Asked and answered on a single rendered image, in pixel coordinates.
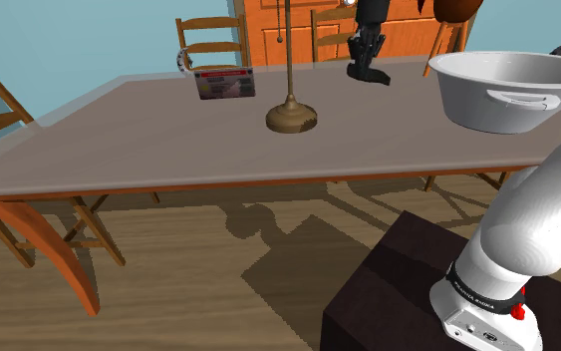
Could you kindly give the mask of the grey top wooden table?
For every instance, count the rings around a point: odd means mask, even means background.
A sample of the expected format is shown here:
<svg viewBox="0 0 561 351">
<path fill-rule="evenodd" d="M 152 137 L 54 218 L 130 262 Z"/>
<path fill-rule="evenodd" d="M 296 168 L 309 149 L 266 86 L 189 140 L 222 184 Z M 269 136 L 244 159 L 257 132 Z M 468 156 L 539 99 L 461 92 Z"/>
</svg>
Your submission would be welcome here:
<svg viewBox="0 0 561 351">
<path fill-rule="evenodd" d="M 389 86 L 352 80 L 339 62 L 301 65 L 297 94 L 319 116 L 303 134 L 266 127 L 286 91 L 277 67 L 257 68 L 256 94 L 245 99 L 202 101 L 177 74 L 120 77 L 77 111 L 0 139 L 0 221 L 42 251 L 96 315 L 87 274 L 34 200 L 62 199 L 97 227 L 86 195 L 515 171 L 561 143 L 561 110 L 525 134 L 471 131 L 447 119 L 419 59 L 383 68 Z"/>
</svg>

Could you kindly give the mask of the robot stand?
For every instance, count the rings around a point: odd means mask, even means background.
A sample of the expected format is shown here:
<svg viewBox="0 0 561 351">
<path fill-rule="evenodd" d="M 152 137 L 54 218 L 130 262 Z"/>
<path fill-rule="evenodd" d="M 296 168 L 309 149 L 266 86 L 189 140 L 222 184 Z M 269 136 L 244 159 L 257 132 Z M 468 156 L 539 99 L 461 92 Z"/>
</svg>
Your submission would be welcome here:
<svg viewBox="0 0 561 351">
<path fill-rule="evenodd" d="M 320 351 L 472 351 L 444 333 L 428 298 L 466 243 L 403 212 L 324 309 Z M 561 282 L 534 277 L 525 295 L 543 351 L 561 351 Z"/>
</svg>

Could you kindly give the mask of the grey card with red stripe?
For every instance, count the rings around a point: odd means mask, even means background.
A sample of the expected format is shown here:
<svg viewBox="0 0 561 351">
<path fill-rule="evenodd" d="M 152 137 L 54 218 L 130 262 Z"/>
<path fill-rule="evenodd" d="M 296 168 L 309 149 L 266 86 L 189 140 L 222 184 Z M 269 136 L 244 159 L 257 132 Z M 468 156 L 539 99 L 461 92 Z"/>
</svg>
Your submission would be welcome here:
<svg viewBox="0 0 561 351">
<path fill-rule="evenodd" d="M 228 68 L 194 72 L 201 100 L 249 98 L 256 95 L 251 68 Z"/>
</svg>

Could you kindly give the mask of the wooden stool with brown seat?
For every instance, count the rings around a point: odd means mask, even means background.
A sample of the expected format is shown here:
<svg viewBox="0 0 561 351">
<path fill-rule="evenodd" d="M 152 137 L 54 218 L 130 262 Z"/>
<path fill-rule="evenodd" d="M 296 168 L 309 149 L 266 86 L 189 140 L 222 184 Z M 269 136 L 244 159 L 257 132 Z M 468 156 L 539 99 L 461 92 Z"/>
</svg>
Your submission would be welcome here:
<svg viewBox="0 0 561 351">
<path fill-rule="evenodd" d="M 433 0 L 433 14 L 439 23 L 439 28 L 435 36 L 428 59 L 433 58 L 439 51 L 444 31 L 450 27 L 459 27 L 457 32 L 457 51 L 465 50 L 468 21 L 476 14 L 483 0 Z"/>
</svg>

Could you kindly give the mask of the brass lamp stand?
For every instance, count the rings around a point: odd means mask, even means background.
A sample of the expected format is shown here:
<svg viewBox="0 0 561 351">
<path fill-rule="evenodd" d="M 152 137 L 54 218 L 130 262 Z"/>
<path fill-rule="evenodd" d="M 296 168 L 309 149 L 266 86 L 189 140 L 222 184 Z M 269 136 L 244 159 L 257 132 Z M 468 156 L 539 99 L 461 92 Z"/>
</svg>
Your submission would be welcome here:
<svg viewBox="0 0 561 351">
<path fill-rule="evenodd" d="M 312 130 L 317 125 L 316 111 L 299 103 L 294 95 L 292 68 L 291 5 L 285 0 L 287 96 L 285 102 L 272 108 L 266 115 L 269 130 L 281 134 L 298 134 Z"/>
</svg>

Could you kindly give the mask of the speckled grey curved band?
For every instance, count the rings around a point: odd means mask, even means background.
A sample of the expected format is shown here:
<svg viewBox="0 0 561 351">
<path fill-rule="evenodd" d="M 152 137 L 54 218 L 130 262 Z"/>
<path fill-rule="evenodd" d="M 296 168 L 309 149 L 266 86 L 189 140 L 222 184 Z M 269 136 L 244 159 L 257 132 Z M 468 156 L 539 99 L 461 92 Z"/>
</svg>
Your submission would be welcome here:
<svg viewBox="0 0 561 351">
<path fill-rule="evenodd" d="M 180 73 L 186 76 L 191 76 L 193 75 L 193 71 L 191 70 L 192 60 L 189 57 L 187 50 L 187 47 L 183 47 L 179 50 L 176 57 L 176 64 Z"/>
</svg>

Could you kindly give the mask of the orange wooden door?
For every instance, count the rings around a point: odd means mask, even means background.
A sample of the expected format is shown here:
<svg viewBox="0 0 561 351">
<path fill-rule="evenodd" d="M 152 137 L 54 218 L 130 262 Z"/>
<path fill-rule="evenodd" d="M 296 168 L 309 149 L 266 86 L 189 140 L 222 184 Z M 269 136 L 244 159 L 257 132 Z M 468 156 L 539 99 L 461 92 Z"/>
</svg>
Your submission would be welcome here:
<svg viewBox="0 0 561 351">
<path fill-rule="evenodd" d="M 438 0 L 391 0 L 388 18 L 382 25 L 386 41 L 380 57 L 419 56 L 430 53 L 440 23 L 433 14 Z M 352 16 L 333 20 L 312 20 L 318 14 L 339 9 L 351 14 L 356 0 L 243 0 L 249 58 L 255 66 L 286 62 L 284 5 L 290 3 L 292 59 L 295 63 L 347 58 L 347 44 L 325 45 L 324 37 L 353 34 L 357 23 Z"/>
</svg>

